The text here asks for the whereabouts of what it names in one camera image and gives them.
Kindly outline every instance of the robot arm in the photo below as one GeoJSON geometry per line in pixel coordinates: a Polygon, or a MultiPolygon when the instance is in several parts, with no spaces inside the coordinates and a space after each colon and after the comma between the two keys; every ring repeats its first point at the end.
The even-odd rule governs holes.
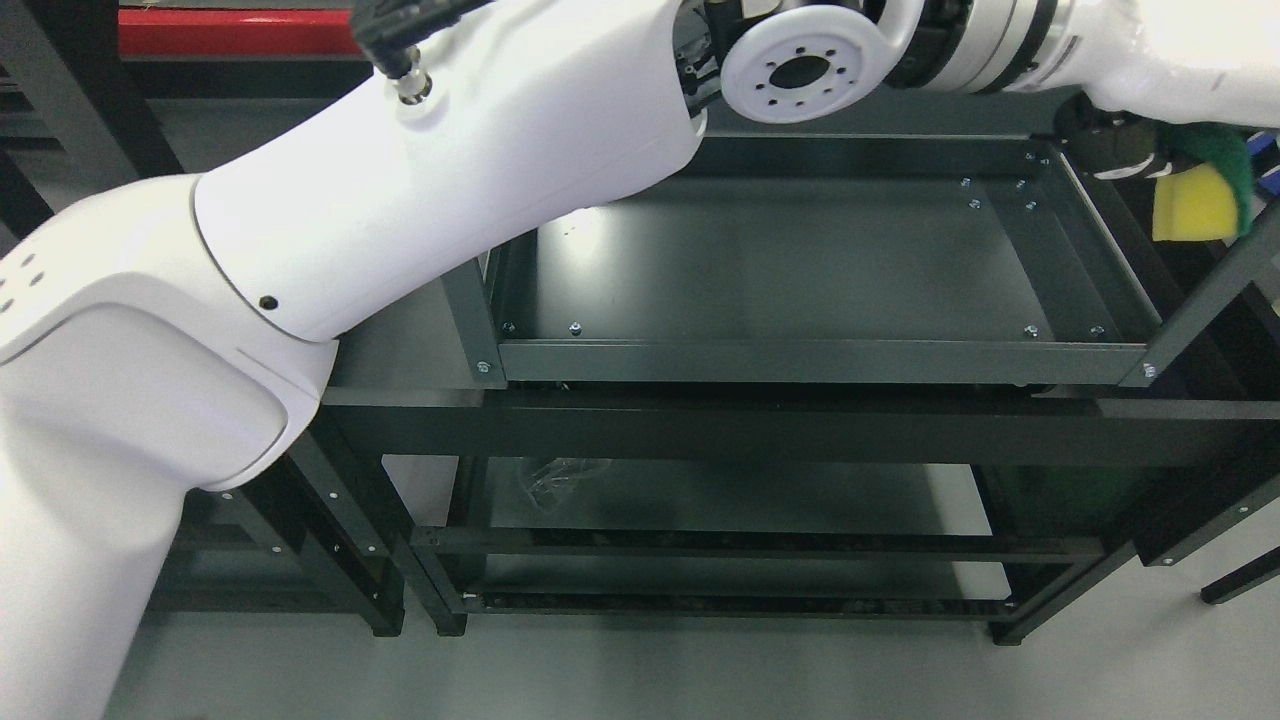
{"type": "Polygon", "coordinates": [[[704,131],[686,95],[708,83],[776,123],[890,77],[1073,82],[1156,118],[1280,124],[1280,50],[1262,42],[1280,9],[1265,0],[1231,3],[1254,15],[1194,56],[1178,41],[1224,27],[1221,4],[458,5],[470,12],[425,42],[380,36],[388,76],[291,133],[202,177],[84,200],[0,260],[0,717],[100,714],[184,493],[237,487],[288,448],[333,338],[511,237],[678,170],[704,131]],[[684,6],[708,33],[677,70],[684,6]]]}
{"type": "Polygon", "coordinates": [[[0,717],[106,706],[192,488],[312,418],[334,337],[698,149],[678,0],[494,3],[204,177],[87,199],[0,261],[0,717]]]}

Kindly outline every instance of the cable connector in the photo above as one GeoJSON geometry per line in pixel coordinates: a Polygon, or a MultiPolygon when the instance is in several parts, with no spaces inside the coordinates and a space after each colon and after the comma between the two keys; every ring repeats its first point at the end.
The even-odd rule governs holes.
{"type": "Polygon", "coordinates": [[[356,0],[351,35],[378,72],[393,81],[415,69],[415,45],[493,0],[356,0]]]}

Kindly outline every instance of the gray floor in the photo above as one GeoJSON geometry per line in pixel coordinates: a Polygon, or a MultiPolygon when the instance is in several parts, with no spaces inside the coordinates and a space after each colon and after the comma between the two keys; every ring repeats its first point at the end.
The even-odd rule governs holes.
{"type": "Polygon", "coordinates": [[[170,615],[108,717],[1275,717],[1280,582],[1196,592],[1277,542],[1280,503],[1176,568],[1125,566],[1020,648],[969,625],[493,616],[444,639],[413,609],[375,639],[346,616],[170,615]]]}

